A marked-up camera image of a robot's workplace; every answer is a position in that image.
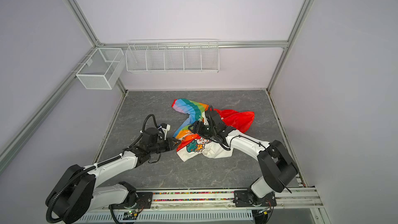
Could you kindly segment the colourful red white kids jacket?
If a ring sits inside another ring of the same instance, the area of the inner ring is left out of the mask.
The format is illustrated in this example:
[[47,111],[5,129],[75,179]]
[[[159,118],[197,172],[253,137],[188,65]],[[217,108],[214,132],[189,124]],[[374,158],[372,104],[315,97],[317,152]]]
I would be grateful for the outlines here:
[[172,108],[188,115],[174,134],[174,138],[181,141],[177,154],[183,162],[200,154],[211,159],[232,156],[233,149],[222,137],[214,134],[235,129],[245,133],[255,119],[254,112],[218,110],[188,99],[175,99]]

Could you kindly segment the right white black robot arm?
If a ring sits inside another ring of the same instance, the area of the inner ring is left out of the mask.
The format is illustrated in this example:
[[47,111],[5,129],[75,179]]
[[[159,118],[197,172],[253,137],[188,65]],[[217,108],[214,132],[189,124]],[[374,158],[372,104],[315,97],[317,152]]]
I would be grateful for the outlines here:
[[219,144],[224,150],[238,149],[258,161],[262,176],[248,188],[252,202],[271,192],[281,193],[299,173],[296,162],[282,142],[260,141],[245,135],[226,125],[213,109],[206,110],[204,120],[194,122],[188,130]]

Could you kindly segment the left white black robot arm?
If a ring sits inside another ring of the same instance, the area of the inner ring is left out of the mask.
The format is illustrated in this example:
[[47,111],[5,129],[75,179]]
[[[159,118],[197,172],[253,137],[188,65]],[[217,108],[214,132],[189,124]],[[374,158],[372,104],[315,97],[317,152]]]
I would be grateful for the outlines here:
[[168,128],[148,128],[119,155],[100,163],[69,167],[46,199],[46,221],[72,224],[86,212],[100,207],[145,207],[137,189],[126,181],[103,187],[102,183],[149,161],[151,155],[172,151],[180,140],[167,137]]

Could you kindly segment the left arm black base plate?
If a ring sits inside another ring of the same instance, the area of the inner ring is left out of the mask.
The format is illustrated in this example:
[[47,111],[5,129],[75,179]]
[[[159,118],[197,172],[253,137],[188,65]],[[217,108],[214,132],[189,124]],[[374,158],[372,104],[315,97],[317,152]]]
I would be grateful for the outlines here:
[[128,194],[126,199],[119,204],[113,204],[113,209],[149,209],[151,208],[153,192],[135,192]]

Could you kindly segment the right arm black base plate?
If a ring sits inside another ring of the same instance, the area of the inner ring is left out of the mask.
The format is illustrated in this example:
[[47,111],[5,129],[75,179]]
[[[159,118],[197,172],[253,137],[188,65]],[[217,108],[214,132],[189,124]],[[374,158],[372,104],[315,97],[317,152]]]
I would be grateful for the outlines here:
[[235,190],[233,203],[236,207],[274,207],[277,205],[274,192],[259,198],[248,190]]

